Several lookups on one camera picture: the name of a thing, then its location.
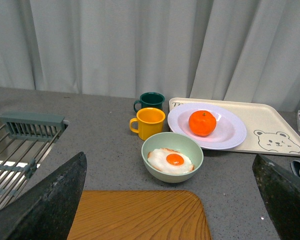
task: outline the cream tray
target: cream tray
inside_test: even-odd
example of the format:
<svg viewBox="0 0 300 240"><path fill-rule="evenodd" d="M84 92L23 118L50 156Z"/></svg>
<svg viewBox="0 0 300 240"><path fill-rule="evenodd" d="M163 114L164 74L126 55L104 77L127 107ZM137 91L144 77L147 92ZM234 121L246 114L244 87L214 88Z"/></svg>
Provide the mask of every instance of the cream tray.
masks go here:
<svg viewBox="0 0 300 240"><path fill-rule="evenodd" d="M300 157L300 136L271 106L175 97L169 101L169 110L187 103L219 106L237 115L243 121L247 131L245 140L236 147L225 149L226 151Z"/></svg>

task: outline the cutting board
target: cutting board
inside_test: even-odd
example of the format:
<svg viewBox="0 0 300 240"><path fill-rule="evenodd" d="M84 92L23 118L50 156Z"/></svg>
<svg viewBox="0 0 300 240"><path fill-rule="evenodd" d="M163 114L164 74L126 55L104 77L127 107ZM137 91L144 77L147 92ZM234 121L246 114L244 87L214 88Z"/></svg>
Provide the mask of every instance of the cutting board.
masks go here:
<svg viewBox="0 0 300 240"><path fill-rule="evenodd" d="M68 240L211 240L201 200L186 190L83 191Z"/></svg>

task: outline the light green bowl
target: light green bowl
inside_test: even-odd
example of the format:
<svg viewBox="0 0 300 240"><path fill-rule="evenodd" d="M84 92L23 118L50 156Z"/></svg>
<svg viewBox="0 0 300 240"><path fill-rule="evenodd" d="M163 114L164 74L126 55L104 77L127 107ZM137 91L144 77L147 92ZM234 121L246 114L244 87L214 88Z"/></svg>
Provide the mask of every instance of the light green bowl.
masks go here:
<svg viewBox="0 0 300 240"><path fill-rule="evenodd" d="M183 174L169 174L155 169L148 162L148 153L161 148L173 149L186 155L192 161L194 170ZM146 169L154 177L166 183L180 183L188 180L196 174L204 160L203 151L194 140L175 132L161 132L152 135L143 143L141 154Z"/></svg>

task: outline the egg yolk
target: egg yolk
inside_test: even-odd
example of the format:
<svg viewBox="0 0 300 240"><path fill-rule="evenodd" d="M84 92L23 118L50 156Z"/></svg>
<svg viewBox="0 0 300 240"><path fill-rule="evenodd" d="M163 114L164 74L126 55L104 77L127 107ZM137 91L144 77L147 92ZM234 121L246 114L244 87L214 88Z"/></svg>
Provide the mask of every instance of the egg yolk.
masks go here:
<svg viewBox="0 0 300 240"><path fill-rule="evenodd" d="M176 153L169 154L165 159L169 164L174 166L180 166L185 162L183 157Z"/></svg>

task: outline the fried egg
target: fried egg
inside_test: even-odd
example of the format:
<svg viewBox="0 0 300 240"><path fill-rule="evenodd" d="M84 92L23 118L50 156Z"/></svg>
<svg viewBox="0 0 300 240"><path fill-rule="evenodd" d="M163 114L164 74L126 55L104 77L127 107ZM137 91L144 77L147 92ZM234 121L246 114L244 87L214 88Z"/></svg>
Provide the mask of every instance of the fried egg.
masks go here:
<svg viewBox="0 0 300 240"><path fill-rule="evenodd" d="M154 149L148 153L148 162L155 169L166 174L185 174L195 169L189 157L169 149Z"/></svg>

